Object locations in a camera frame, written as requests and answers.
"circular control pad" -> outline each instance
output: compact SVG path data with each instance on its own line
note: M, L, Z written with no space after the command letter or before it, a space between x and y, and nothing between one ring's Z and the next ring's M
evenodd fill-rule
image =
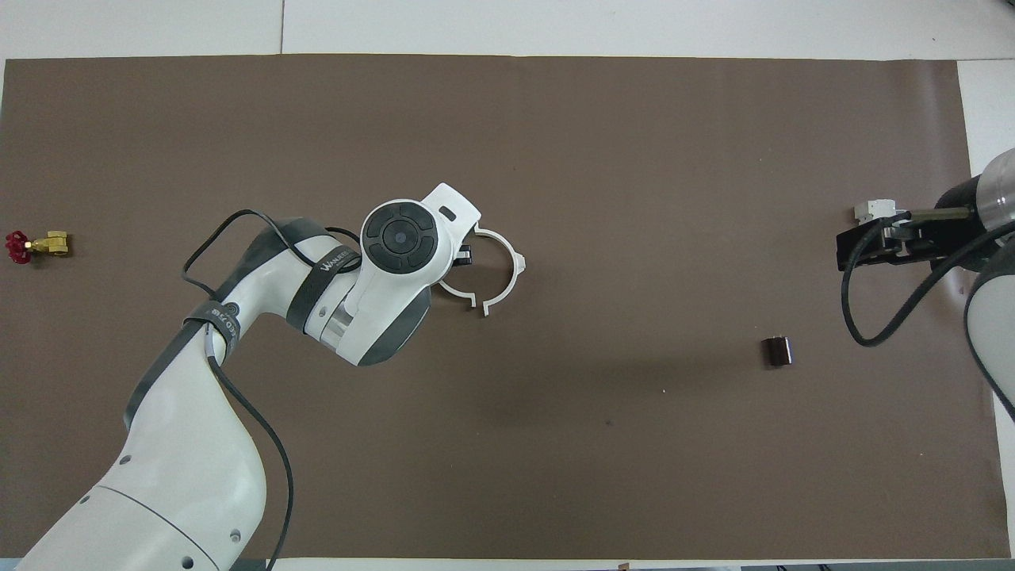
M423 267L433 258L436 243L433 216L415 202L382 206L363 227L363 252L390 273L412 273Z

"brass valve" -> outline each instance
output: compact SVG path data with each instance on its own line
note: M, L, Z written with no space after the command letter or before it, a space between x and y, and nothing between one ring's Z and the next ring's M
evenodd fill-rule
M67 232L57 229L47 231L46 237L25 241L24 246L32 252L54 256L66 256L70 253L70 248L67 246Z

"red knob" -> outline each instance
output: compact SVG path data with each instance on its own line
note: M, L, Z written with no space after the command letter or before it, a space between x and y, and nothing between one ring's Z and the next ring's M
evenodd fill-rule
M28 241L28 236L20 229L7 234L7 255L16 264L26 264L31 261L31 252L24 244Z

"white floor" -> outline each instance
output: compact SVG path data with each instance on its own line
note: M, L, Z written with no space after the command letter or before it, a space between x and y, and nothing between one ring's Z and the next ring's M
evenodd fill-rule
M1015 146L1015 7L1002 0L0 0L2 60L278 53L961 60L973 172ZM996 409L1015 538L1015 425ZM617 563L527 562L524 568ZM502 561L466 566L521 568ZM438 567L447 569L448 562L292 560L278 566Z

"center button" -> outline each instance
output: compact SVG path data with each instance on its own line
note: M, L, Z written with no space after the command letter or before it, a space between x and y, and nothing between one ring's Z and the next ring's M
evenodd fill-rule
M419 241L419 233L410 222L395 220L384 228L384 244L396 254L411 252Z

